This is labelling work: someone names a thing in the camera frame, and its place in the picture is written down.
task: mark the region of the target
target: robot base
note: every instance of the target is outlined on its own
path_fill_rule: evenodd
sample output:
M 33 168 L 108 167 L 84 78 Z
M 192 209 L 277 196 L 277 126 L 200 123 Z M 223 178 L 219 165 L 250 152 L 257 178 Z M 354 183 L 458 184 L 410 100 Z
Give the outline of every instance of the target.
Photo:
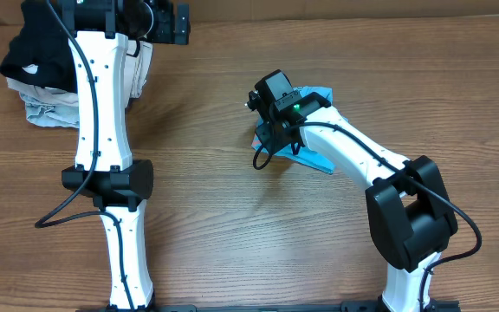
M 438 302 L 431 299 L 425 312 L 461 312 L 459 302 Z M 221 307 L 196 308 L 193 305 L 158 307 L 156 312 L 390 312 L 377 301 L 343 302 L 341 305 L 292 305 L 292 306 L 256 306 L 256 307 Z
M 158 309 L 155 306 L 155 293 L 152 295 L 152 300 L 149 302 L 147 307 L 138 307 L 134 311 L 136 312 L 158 312 L 160 309 Z M 76 310 L 76 312 L 132 312 L 130 309 L 117 309 L 116 306 L 106 306 L 105 308 L 101 309 L 83 309 L 83 310 Z

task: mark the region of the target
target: wood grain surface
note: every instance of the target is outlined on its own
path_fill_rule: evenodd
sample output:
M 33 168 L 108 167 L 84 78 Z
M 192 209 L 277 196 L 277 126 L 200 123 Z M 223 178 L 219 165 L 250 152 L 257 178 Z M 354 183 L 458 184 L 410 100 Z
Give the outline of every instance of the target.
M 18 31 L 0 27 L 0 61 Z M 381 293 L 386 262 L 346 176 L 285 159 L 251 166 L 257 114 L 243 103 L 281 68 L 295 86 L 331 87 L 334 105 L 381 145 L 437 162 L 484 246 L 437 269 L 432 296 L 499 311 L 499 17 L 199 23 L 190 46 L 155 48 L 127 127 L 135 157 L 155 166 L 146 246 L 160 304 Z M 68 195 L 60 172 L 74 161 L 77 132 L 24 117 L 0 75 L 0 311 L 103 306 L 111 281 L 100 220 L 34 228 Z M 64 213 L 91 209 L 79 198 Z M 474 244 L 465 225 L 446 255 Z

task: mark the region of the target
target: black mount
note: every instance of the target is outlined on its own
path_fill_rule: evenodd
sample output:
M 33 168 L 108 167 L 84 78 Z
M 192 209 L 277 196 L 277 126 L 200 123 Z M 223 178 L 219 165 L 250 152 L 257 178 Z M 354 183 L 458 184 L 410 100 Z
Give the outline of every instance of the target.
M 391 312 L 382 301 L 343 302 L 340 312 Z M 431 299 L 431 303 L 424 308 L 424 312 L 461 312 L 459 302 L 439 302 Z
M 421 156 L 405 164 L 404 173 L 436 194 L 448 199 L 436 164 Z M 417 200 L 404 207 L 401 192 Z M 396 269 L 411 272 L 433 252 L 448 247 L 457 232 L 454 211 L 399 176 L 376 179 L 365 190 L 371 238 L 382 257 Z
M 131 310 L 131 309 L 117 309 L 117 306 L 115 306 L 115 305 L 108 305 L 108 306 L 106 306 L 105 308 L 102 308 L 102 309 L 76 310 L 76 312 L 132 312 L 132 311 L 136 311 L 136 312 L 158 312 L 159 309 L 155 305 L 155 292 L 153 292 L 153 294 L 152 294 L 152 300 L 149 302 L 149 304 L 147 305 L 147 307 L 139 306 L 135 310 Z
M 152 312 L 391 312 L 386 309 L 382 299 L 376 301 L 343 302 L 342 304 L 309 304 L 258 307 L 219 307 L 196 308 L 193 305 L 157 307 Z M 459 302 L 438 302 L 431 299 L 425 312 L 461 312 Z
M 71 166 L 62 171 L 62 185 L 76 191 L 87 177 L 83 166 Z M 101 211 L 107 206 L 128 206 L 135 212 L 143 199 L 152 196 L 153 164 L 150 160 L 135 160 L 120 171 L 112 166 L 109 172 L 94 172 L 81 194 L 90 197 Z
M 321 107 L 330 107 L 331 103 L 316 92 L 301 97 L 300 91 L 294 90 L 288 77 L 277 69 L 265 76 L 255 86 L 256 91 L 249 92 L 247 106 L 257 110 L 263 124 L 256 129 L 257 138 L 268 152 L 276 153 L 290 144 L 303 146 L 300 132 L 288 135 L 283 128 L 305 122 L 306 117 Z M 275 148 L 273 150 L 273 128 Z
M 116 33 L 131 40 L 186 45 L 191 25 L 188 4 L 174 5 L 169 0 L 59 0 L 62 21 L 75 36 L 76 31 Z

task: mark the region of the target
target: white cloth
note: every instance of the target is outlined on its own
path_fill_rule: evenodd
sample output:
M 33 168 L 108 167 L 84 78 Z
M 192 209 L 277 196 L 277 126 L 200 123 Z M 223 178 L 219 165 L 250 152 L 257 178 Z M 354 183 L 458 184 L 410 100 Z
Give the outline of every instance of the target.
M 131 40 L 128 42 L 127 53 L 133 55 L 135 51 L 136 42 Z M 125 108 L 129 98 L 137 99 L 142 95 L 152 52 L 153 46 L 142 42 L 138 57 L 126 56 L 123 86 Z M 56 88 L 31 86 L 11 78 L 7 78 L 7 86 L 19 92 L 29 122 L 40 127 L 79 127 L 78 94 Z
M 23 70 L 29 74 L 35 75 L 38 72 L 38 66 L 30 64 L 29 66 L 23 67 Z

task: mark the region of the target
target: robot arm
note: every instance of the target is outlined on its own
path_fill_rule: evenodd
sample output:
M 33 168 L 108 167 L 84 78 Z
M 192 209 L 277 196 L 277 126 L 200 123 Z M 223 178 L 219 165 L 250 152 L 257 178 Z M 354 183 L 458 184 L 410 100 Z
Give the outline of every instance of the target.
M 61 0 L 60 5 L 64 27 L 88 60 L 88 64 L 83 62 L 75 45 L 69 42 L 76 69 L 80 131 L 75 165 L 63 170 L 62 183 L 71 191 L 80 189 L 82 195 L 93 199 L 99 211 L 112 216 L 100 214 L 107 234 L 112 277 L 106 310 L 154 311 L 144 236 L 144 212 L 152 194 L 153 167 L 150 160 L 134 160 L 128 145 L 125 108 L 129 96 L 123 88 L 124 67 L 126 57 L 139 53 L 139 41 L 188 44 L 188 6 L 178 5 L 175 20 L 174 7 L 165 0 Z M 132 40 L 138 48 L 134 55 L 128 55 L 128 42 Z M 91 172 L 88 168 L 95 161 L 94 153 L 98 157 Z
M 334 107 L 318 109 L 307 116 L 306 122 L 326 122 L 346 129 L 400 170 L 404 169 L 404 162 L 408 160 L 367 138 L 342 118 Z M 387 179 L 394 174 L 343 133 L 321 126 L 310 126 L 301 127 L 300 136 L 303 145 L 331 160 L 363 191 L 373 185 L 375 179 Z
M 375 308 L 419 312 L 424 270 L 440 258 L 450 236 L 457 231 L 457 221 L 449 207 L 416 190 L 400 175 L 413 177 L 447 199 L 434 162 L 425 156 L 410 161 L 388 151 L 352 127 L 320 95 L 312 93 L 302 98 L 280 70 L 256 84 L 247 106 L 265 120 L 256 134 L 268 151 L 276 153 L 288 144 L 307 146 L 335 163 L 366 192 L 371 237 L 388 262 L 386 287 Z M 398 172 L 381 164 L 379 158 Z M 417 194 L 418 199 L 404 207 L 400 198 L 406 194 Z M 423 308 L 435 307 L 428 297 L 430 282 L 428 276 Z

